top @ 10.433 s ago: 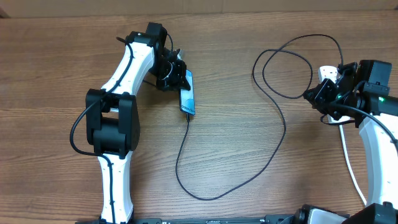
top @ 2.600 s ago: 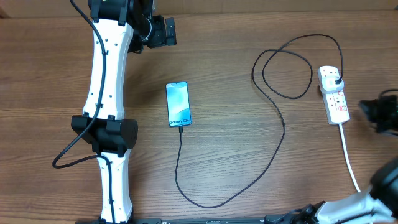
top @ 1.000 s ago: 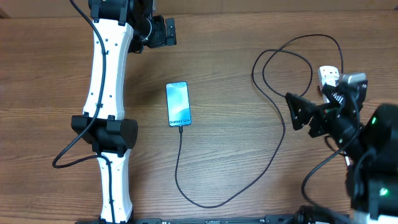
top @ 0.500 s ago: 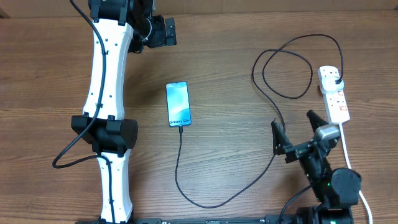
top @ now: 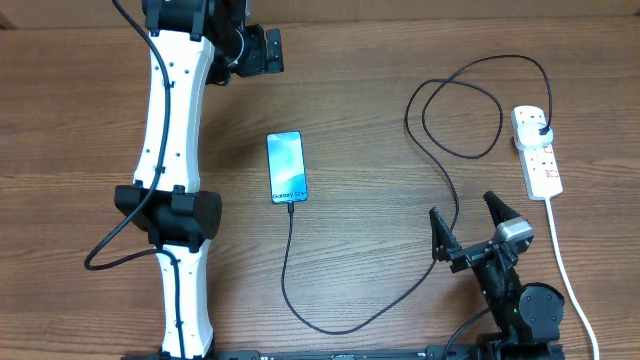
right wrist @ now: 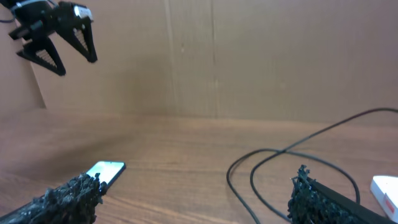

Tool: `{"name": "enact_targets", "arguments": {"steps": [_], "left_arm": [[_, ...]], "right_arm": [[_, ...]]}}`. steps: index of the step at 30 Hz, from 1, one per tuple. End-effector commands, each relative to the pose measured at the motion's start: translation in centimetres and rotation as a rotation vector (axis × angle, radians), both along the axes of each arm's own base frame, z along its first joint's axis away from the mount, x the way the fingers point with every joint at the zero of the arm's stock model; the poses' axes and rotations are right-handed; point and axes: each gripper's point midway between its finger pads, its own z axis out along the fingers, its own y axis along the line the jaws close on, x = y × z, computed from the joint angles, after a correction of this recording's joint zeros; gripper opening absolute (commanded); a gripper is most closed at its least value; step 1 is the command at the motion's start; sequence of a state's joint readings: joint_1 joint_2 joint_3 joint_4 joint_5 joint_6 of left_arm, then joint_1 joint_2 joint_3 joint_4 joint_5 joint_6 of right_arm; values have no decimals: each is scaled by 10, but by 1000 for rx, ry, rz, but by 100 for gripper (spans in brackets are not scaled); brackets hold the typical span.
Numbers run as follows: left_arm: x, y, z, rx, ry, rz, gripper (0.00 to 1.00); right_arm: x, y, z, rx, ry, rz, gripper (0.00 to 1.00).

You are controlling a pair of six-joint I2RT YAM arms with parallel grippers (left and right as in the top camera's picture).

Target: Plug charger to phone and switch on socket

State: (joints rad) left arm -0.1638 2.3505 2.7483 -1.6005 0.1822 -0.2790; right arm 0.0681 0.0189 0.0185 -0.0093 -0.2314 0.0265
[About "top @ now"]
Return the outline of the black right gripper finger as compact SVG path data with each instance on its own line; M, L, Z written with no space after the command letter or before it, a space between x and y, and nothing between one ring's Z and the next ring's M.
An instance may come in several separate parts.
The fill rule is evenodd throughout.
M432 230L432 258L434 261L450 261L451 254L460 251L462 247L435 207L430 209L429 217Z
M496 227L507 220L521 216L517 211L504 203L494 192L487 191L483 195L483 199L489 209L491 218Z

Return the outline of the Samsung Galaxy smartphone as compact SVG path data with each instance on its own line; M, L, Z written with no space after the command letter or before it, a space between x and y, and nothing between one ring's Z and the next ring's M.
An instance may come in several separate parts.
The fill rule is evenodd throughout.
M272 202L306 201L308 185L301 133L272 133L266 142Z

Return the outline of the white power strip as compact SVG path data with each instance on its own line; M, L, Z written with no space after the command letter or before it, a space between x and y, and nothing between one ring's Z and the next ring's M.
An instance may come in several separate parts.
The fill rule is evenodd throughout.
M511 112L511 122L514 134L517 123L536 123L540 128L543 128L543 130L547 126L547 118L545 117L544 111L532 105L515 107ZM518 150L518 153L528 198L533 201L543 201L545 204L552 247L561 278L569 295L569 299L589 337L592 348L592 358L599 360L600 349L596 334L571 286L558 241L551 199L563 192L563 186L552 143L533 150Z

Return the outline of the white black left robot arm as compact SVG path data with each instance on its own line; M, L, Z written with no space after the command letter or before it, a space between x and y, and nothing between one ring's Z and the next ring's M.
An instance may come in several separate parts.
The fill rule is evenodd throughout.
M157 359L212 359L207 255L222 202L201 190L199 132L204 90L284 69L279 30L250 25L250 3L145 1L140 27L151 80L142 153L129 185L115 190L128 224L148 236L159 262L165 330Z

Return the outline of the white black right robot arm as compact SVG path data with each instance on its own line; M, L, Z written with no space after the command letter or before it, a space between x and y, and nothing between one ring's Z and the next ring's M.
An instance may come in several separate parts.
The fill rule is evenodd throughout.
M425 349L428 359L563 359L559 326L564 315L564 296L541 282L523 284L515 266L534 238L531 224L491 191L483 195L495 232L482 243L464 248L433 208L432 258L448 262L453 273L473 271L487 308L464 323L443 345ZM498 331L481 334L471 345L456 339L486 314Z

